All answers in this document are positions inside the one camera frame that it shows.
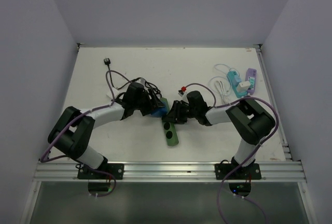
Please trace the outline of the teal power strip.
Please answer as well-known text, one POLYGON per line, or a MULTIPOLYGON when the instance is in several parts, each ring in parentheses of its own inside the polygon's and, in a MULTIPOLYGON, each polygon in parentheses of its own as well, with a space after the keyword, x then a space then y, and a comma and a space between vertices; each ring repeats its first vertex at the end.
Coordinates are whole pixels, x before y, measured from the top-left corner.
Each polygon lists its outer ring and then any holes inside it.
POLYGON ((244 92, 239 92, 237 90, 237 86, 239 83, 242 82, 240 76, 238 75, 238 73, 236 71, 229 71, 227 73, 227 78, 231 84, 231 87, 236 95, 237 98, 241 98, 241 97, 244 97, 244 96, 247 96, 247 92, 244 91, 244 92))

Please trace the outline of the blue cube adapter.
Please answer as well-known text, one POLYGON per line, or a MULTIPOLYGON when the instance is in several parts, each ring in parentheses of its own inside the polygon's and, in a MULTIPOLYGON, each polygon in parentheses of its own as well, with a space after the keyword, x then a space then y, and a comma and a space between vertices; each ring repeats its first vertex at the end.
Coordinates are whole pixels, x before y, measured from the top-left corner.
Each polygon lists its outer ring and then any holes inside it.
POLYGON ((162 118, 163 116, 165 116, 168 113, 168 111, 169 111, 168 108, 164 106, 164 107, 153 110, 150 115, 152 117, 162 118))

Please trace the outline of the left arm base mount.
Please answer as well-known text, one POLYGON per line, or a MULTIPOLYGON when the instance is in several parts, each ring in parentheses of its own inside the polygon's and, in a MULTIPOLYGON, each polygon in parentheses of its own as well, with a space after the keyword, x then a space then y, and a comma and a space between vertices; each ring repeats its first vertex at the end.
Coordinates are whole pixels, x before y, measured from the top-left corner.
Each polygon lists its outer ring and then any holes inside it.
POLYGON ((123 163, 104 163, 97 169, 91 169, 86 165, 77 164, 77 178, 86 180, 106 180, 112 179, 122 180, 125 171, 123 163))

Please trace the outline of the white charger plug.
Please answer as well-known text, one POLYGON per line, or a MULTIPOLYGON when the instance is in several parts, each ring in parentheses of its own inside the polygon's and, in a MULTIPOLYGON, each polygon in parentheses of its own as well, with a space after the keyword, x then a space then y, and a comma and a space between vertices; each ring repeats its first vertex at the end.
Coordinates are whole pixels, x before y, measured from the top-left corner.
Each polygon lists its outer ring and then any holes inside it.
POLYGON ((118 90, 115 90, 113 92, 109 91, 106 93, 106 96, 109 98, 109 99, 115 99, 118 95, 120 94, 120 92, 118 90))

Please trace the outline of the white charger on teal strip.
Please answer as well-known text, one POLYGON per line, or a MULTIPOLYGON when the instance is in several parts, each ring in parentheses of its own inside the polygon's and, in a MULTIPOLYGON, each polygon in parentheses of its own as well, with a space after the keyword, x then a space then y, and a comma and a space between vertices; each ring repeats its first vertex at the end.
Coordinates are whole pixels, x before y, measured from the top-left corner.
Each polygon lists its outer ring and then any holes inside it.
POLYGON ((242 81, 238 83, 238 85, 236 86, 236 91, 238 93, 244 93, 249 89, 250 86, 251 83, 249 81, 242 81))

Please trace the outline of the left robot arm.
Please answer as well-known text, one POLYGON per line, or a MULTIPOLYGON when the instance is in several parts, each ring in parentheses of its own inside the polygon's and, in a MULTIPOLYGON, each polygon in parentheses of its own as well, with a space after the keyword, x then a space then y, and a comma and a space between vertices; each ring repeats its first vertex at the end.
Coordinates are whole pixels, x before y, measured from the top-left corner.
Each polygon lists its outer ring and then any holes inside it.
POLYGON ((89 146, 92 131, 107 123, 125 120, 136 110, 146 116, 154 115, 164 107, 152 89, 146 89, 138 82, 130 83, 126 92, 107 105, 89 110, 67 107, 51 130, 49 147, 40 161, 48 162, 46 156, 55 147, 65 157, 89 167, 89 172, 95 178, 103 178, 109 172, 108 160, 89 146))

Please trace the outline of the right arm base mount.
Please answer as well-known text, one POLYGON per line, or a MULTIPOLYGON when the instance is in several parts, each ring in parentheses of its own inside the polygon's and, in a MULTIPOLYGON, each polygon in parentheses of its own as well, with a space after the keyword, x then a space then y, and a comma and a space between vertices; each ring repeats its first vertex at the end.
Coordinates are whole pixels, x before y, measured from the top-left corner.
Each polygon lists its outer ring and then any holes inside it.
POLYGON ((235 170, 239 164, 234 158, 230 162, 223 160, 219 163, 214 164, 214 172, 217 180, 261 180, 262 175, 260 166, 254 159, 248 166, 241 166, 235 170))

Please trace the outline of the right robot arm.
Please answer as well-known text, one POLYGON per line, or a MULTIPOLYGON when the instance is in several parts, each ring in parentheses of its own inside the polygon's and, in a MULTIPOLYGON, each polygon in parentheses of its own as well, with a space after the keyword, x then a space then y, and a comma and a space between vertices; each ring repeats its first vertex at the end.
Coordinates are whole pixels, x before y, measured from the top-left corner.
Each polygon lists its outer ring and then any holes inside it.
POLYGON ((174 101, 163 121, 185 124, 188 119, 196 119, 201 125, 210 127, 231 122, 241 137, 239 148, 232 158, 231 172, 235 178, 244 178, 255 161, 260 146, 278 129, 279 119, 274 108, 270 115, 259 103, 267 102, 245 96, 220 107, 208 106, 199 91, 191 91, 180 101, 174 101))

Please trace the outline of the aluminium front rail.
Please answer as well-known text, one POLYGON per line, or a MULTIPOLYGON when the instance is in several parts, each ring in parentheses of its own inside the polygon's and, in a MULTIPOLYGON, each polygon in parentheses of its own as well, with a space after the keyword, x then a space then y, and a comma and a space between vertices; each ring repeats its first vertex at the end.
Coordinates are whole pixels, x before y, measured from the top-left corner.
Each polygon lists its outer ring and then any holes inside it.
MULTIPOLYGON (((119 162, 112 164, 112 175, 125 182, 215 182, 227 174, 228 163, 217 162, 119 162)), ((43 163, 37 166, 35 181, 102 181, 102 175, 91 172, 70 161, 43 163)), ((301 183, 306 176, 300 162, 258 162, 250 169, 237 170, 229 176, 233 182, 258 181, 272 183, 301 183)))

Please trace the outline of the green power strip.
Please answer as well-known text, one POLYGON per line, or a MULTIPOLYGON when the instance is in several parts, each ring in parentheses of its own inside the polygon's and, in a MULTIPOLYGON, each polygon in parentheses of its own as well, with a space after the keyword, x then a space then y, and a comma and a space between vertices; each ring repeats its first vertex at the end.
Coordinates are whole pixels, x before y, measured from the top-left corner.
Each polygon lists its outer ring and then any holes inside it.
MULTIPOLYGON (((163 105, 167 107, 168 110, 170 110, 168 100, 164 97, 161 97, 160 100, 163 103, 163 105)), ((162 121, 162 127, 164 130, 167 145, 169 147, 177 146, 179 144, 179 139, 177 136, 175 125, 173 123, 162 121)))

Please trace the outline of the purple power strip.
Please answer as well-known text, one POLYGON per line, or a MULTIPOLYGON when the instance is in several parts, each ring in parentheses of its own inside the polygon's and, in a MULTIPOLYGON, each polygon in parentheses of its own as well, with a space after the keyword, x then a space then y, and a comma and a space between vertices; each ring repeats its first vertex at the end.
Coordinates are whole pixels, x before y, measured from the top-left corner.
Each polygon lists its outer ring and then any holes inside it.
POLYGON ((247 93, 249 95, 253 95, 256 89, 257 70, 248 68, 246 71, 245 80, 250 82, 250 87, 248 88, 247 93))

